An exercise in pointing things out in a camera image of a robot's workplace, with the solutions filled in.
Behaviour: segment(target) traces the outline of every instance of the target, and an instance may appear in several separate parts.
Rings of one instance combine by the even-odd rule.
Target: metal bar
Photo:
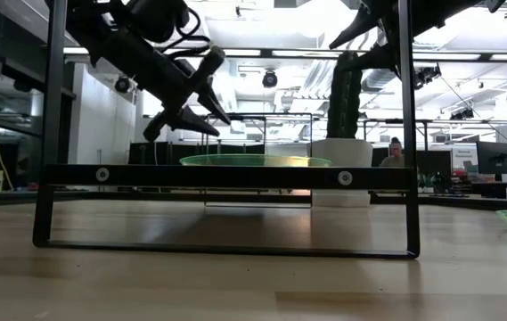
[[[261,134],[265,134],[265,131],[263,129],[261,129],[261,127],[259,126],[258,123],[255,122],[255,119],[244,119],[243,122],[245,122],[245,120],[251,120],[251,124],[253,124],[257,129],[259,129],[259,132]]]
[[[267,154],[267,118],[263,119],[263,153]]]
[[[159,243],[71,243],[66,241],[49,241],[43,247],[81,250],[113,251],[160,251],[207,254],[245,254],[290,257],[323,257],[323,258],[361,258],[361,259],[412,259],[409,251],[351,251],[336,249],[295,249],[248,246],[186,245]]]
[[[328,118],[321,117],[320,120],[327,121]],[[416,121],[424,122],[427,121],[428,123],[434,123],[434,124],[470,124],[470,125],[476,125],[476,124],[494,124],[494,125],[507,125],[507,120],[473,120],[473,119],[466,119],[466,120],[445,120],[445,119],[416,119]],[[401,119],[362,119],[358,120],[359,123],[365,123],[365,122],[380,122],[380,123],[402,123],[403,121]]]
[[[372,126],[372,128],[370,128],[370,130],[366,131],[366,125],[364,124],[364,137],[367,137],[368,135],[370,135],[370,133],[376,129],[377,127],[380,126],[380,123],[377,122],[374,126]]]
[[[295,59],[295,60],[334,60],[336,61],[342,51],[323,50],[323,49],[281,49],[281,48],[223,48],[227,58],[242,59]],[[88,52],[85,48],[69,47],[66,48],[67,55],[86,57]],[[365,54],[369,51],[355,50],[356,53]],[[418,54],[413,58],[414,62],[449,62],[449,63],[507,63],[507,52],[496,51],[492,53],[481,53],[476,51],[444,51],[436,52],[429,50],[413,51]]]
[[[428,123],[427,121],[424,121],[423,122],[423,132],[425,133],[425,135],[423,136],[423,148],[424,148],[424,151],[426,152],[426,158],[427,158],[427,151],[429,149],[429,142],[428,142]]]
[[[85,48],[66,47],[65,49],[73,51],[73,53],[67,53],[70,56],[87,54],[87,51],[86,51]],[[193,48],[190,47],[190,46],[179,46],[179,47],[176,47],[176,50],[183,50],[183,49],[193,49]],[[311,54],[318,54],[318,53],[322,53],[322,54],[336,54],[337,57],[340,56],[342,53],[344,53],[344,51],[338,50],[338,49],[319,49],[319,48],[315,48],[315,49],[312,49],[312,48],[311,49],[302,49],[302,48],[300,48],[300,49],[299,48],[286,48],[286,49],[282,49],[282,48],[255,48],[255,47],[225,47],[225,48],[222,48],[222,49],[223,50],[236,50],[236,51],[250,51],[250,50],[266,49],[266,50],[269,50],[269,51],[272,51],[272,52],[283,52],[284,51],[284,52],[291,52],[291,53],[292,52],[299,52],[299,53],[311,53]],[[352,50],[352,51],[355,52],[355,53],[358,53],[358,54],[366,54],[370,50]],[[480,52],[480,51],[476,51],[476,50],[433,51],[433,50],[421,50],[421,49],[418,49],[418,50],[413,50],[413,53],[414,54],[435,54],[435,55],[437,55],[437,54],[441,54],[441,55],[448,55],[448,54],[488,54],[488,55],[497,55],[497,54],[500,54],[500,55],[507,56],[507,50],[495,50],[495,51]]]
[[[3,119],[0,119],[0,128],[11,130],[16,133],[25,134],[28,136],[41,137],[41,133],[33,130],[33,128],[25,128],[22,126],[18,126],[15,123],[11,123],[11,122],[5,121]]]
[[[51,221],[53,218],[53,186],[39,186],[37,192],[36,217],[33,225],[33,244],[43,246],[51,238]]]
[[[89,200],[163,201],[163,202],[223,202],[223,203],[276,203],[308,204],[308,195],[274,195],[252,193],[130,193],[89,192]]]
[[[168,142],[168,159],[167,159],[167,164],[171,164],[172,163],[172,155],[174,154],[174,151],[172,151],[172,149],[174,148],[174,143],[172,142]]]
[[[87,186],[404,191],[410,186],[410,174],[409,169],[61,164],[46,167],[45,182]]]
[[[2,65],[2,74],[10,78],[20,78],[30,86],[35,89],[45,92],[46,89],[46,80],[45,77],[36,73],[35,71],[21,65],[20,63],[15,62],[9,58],[3,58],[4,64]],[[73,94],[66,87],[61,88],[61,95],[67,96],[68,98],[75,99],[77,96]]]
[[[61,87],[65,46],[67,0],[53,1],[49,13],[49,38],[47,39],[47,72],[43,112],[42,164],[57,162],[59,151],[59,125],[61,116]]]
[[[209,115],[206,117],[206,122],[209,124]],[[204,134],[201,134],[201,144],[203,144],[203,137]],[[209,154],[209,135],[206,135],[206,154]]]
[[[310,114],[310,146],[308,147],[308,157],[313,157],[313,114]]]
[[[412,0],[399,0],[399,36],[402,78],[402,103],[404,109],[405,166],[411,170],[406,181],[409,191],[405,194],[405,220],[407,226],[407,250],[420,255],[420,219],[417,194],[417,148],[415,145],[415,92],[413,89],[413,22]]]

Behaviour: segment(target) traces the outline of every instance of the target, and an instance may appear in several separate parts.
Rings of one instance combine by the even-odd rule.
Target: desk
[[[488,198],[507,198],[507,182],[471,183],[473,193],[481,194]]]

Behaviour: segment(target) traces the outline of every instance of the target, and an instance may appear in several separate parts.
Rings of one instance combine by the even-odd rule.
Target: white wall
[[[75,67],[70,164],[127,164],[136,108],[87,72]]]
[[[147,143],[146,138],[143,136],[143,132],[146,126],[150,123],[151,119],[143,118],[143,115],[151,115],[154,117],[157,113],[162,111],[162,103],[158,98],[154,97],[147,91],[142,91],[138,95],[136,102],[136,114],[135,114],[135,137],[133,143]],[[166,142],[168,136],[168,126],[165,126],[156,142]]]

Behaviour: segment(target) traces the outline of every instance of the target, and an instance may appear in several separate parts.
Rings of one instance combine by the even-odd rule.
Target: ceiling
[[[274,0],[188,0],[186,3],[204,22],[199,33],[209,36],[223,48],[325,48],[356,14],[341,0],[312,0],[297,8],[277,8]],[[238,5],[241,16],[236,14]],[[48,9],[43,0],[0,0],[0,12],[46,39]],[[447,20],[444,28],[429,30],[415,38],[416,48],[507,51],[504,15],[504,11],[491,14],[483,8],[469,9]],[[376,32],[371,32],[367,41],[364,37],[358,38],[350,49],[368,49],[376,39]],[[225,100],[237,102],[238,108],[233,111],[245,105],[240,102],[250,101],[267,102],[275,111],[293,107],[294,111],[325,111],[325,101],[318,104],[314,100],[300,99],[298,95],[320,96],[330,92],[333,66],[333,62],[307,59],[229,59],[217,73],[214,87],[217,91],[225,91],[222,95]],[[418,118],[448,119],[453,110],[461,107],[463,100],[473,102],[472,106],[482,114],[495,107],[499,95],[507,93],[507,64],[444,62],[440,67],[446,82],[438,79],[416,92]],[[277,88],[261,86],[264,70],[276,70]],[[104,62],[99,63],[94,72],[106,78],[119,74]],[[393,76],[388,80],[379,92],[362,93],[362,108],[369,117],[401,117],[401,83]]]

